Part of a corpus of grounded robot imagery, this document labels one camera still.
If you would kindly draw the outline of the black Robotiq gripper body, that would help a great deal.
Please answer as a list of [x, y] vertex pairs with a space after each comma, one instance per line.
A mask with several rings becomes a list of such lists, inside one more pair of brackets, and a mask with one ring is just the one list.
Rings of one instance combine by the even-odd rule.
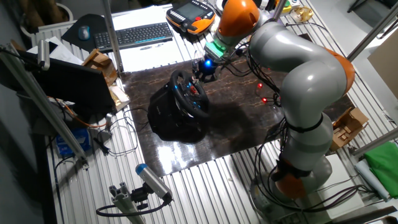
[[212, 61], [212, 59], [204, 58], [199, 62], [199, 72], [204, 75], [213, 75], [219, 64]]

